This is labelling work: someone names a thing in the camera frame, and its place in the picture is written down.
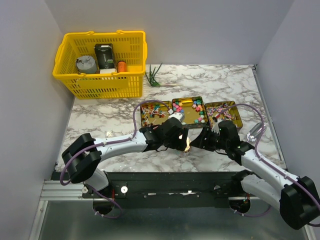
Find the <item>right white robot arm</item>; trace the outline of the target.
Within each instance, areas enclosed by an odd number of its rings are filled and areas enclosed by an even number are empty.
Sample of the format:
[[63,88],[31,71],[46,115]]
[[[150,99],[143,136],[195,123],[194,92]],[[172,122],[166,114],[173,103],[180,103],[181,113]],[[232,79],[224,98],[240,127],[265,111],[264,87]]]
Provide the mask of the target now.
[[265,201],[292,229],[299,230],[320,216],[320,198],[313,180],[296,176],[261,155],[240,139],[231,121],[204,127],[190,145],[210,152],[223,150],[231,160],[250,170],[243,179],[230,183],[230,191],[236,196],[250,193]]

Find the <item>tin of rainbow lollipops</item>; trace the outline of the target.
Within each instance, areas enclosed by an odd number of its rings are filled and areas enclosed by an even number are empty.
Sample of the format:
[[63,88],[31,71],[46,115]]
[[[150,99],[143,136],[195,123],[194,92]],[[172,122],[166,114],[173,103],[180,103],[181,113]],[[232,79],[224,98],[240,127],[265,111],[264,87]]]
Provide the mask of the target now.
[[206,103],[204,107],[210,127],[212,128],[218,121],[232,121],[239,131],[243,127],[243,122],[235,104],[234,101]]

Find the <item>silver metal scoop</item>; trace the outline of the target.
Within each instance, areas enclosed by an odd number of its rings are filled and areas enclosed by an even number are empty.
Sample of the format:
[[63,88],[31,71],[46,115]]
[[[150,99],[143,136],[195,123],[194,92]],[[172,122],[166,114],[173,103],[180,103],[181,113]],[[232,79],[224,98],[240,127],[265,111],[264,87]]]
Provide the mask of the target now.
[[256,142],[266,131],[267,127],[265,123],[257,123],[246,135],[247,142]]

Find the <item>round jar lid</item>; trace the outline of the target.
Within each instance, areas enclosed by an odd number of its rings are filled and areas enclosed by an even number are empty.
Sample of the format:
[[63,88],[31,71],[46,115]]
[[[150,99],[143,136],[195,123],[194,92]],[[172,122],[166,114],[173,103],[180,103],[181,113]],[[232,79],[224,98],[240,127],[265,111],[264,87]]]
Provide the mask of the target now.
[[191,143],[191,140],[189,137],[186,138],[186,147],[183,151],[186,151],[188,149],[191,149],[191,146],[190,146],[190,143]]

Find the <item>tin of star candies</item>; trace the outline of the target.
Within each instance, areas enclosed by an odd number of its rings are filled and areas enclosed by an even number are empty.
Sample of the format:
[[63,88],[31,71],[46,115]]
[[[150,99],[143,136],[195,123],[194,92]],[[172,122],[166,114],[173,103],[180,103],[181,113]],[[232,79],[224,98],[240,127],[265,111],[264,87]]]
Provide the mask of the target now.
[[182,123],[189,129],[202,128],[208,123],[205,104],[201,96],[174,98],[173,111],[184,114]]

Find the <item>clear glass jar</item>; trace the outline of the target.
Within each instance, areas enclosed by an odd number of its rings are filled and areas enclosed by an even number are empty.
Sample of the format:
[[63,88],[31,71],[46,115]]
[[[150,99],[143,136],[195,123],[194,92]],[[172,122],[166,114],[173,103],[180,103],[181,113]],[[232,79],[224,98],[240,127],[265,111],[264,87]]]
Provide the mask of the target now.
[[179,153],[179,155],[180,155],[181,157],[185,157],[185,156],[188,156],[188,155],[190,154],[190,152],[191,152],[191,149],[189,148],[189,149],[187,149],[187,150],[185,150],[185,151],[181,151],[181,152]]

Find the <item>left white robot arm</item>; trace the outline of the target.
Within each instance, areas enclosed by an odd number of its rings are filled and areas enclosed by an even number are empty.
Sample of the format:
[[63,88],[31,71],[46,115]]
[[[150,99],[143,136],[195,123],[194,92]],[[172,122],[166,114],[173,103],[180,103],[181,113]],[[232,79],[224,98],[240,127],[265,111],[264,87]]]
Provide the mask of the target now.
[[65,164],[60,183],[84,182],[101,198],[107,197],[111,185],[107,174],[98,169],[101,161],[129,154],[157,151],[160,147],[184,151],[189,130],[175,117],[160,125],[144,127],[132,134],[112,138],[93,138],[90,133],[78,137],[63,153]]

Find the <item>tin of dark lollipops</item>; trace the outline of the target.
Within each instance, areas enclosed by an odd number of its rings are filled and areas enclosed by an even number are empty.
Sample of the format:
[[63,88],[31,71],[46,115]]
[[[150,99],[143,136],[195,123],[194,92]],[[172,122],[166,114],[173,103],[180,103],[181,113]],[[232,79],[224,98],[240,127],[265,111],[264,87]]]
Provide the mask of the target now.
[[168,106],[170,109],[173,108],[170,101],[164,101],[164,104],[155,101],[143,103],[140,106],[141,128],[161,125],[163,122],[165,122],[170,115],[166,106]]

